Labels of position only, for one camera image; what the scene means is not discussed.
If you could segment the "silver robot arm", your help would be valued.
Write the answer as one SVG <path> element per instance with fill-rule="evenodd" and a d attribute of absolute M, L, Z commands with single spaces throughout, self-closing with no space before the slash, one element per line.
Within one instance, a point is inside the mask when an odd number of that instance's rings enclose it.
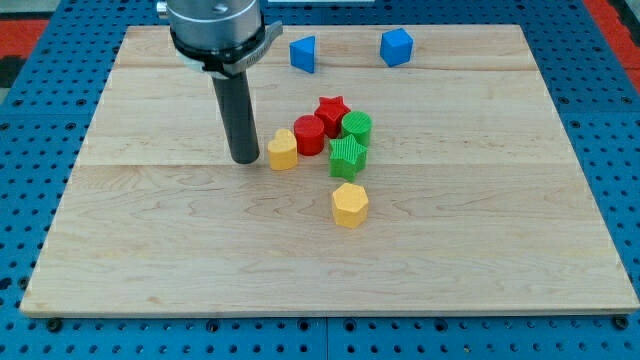
<path fill-rule="evenodd" d="M 260 154 L 247 70 L 283 34 L 265 23 L 259 0 L 159 0 L 177 53 L 190 68 L 208 74 L 231 158 L 250 164 Z"/>

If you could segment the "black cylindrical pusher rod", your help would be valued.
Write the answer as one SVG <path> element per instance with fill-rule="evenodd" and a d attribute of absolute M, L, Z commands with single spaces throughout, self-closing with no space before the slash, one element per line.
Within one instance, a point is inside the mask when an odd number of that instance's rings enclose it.
<path fill-rule="evenodd" d="M 247 75 L 212 79 L 231 158 L 251 164 L 260 154 Z"/>

